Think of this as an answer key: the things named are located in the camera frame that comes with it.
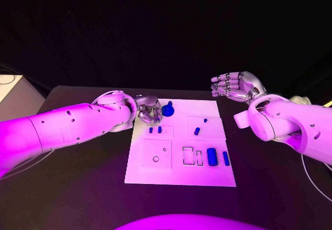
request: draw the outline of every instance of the small blue piece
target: small blue piece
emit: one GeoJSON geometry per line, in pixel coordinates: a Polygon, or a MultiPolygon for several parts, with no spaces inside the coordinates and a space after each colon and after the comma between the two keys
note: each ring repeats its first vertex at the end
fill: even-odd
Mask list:
{"type": "Polygon", "coordinates": [[[208,162],[209,162],[209,166],[218,166],[218,160],[217,160],[217,150],[215,148],[209,148],[206,150],[208,152],[208,162]]]}
{"type": "Polygon", "coordinates": [[[172,102],[168,102],[168,105],[162,107],[163,116],[172,116],[175,113],[175,108],[172,107],[172,102]]]}
{"type": "Polygon", "coordinates": [[[227,152],[222,152],[222,155],[224,155],[224,160],[225,160],[225,166],[230,166],[230,161],[228,161],[227,152]]]}
{"type": "Polygon", "coordinates": [[[199,134],[199,128],[195,129],[195,133],[193,133],[193,134],[195,134],[195,135],[199,134]]]}

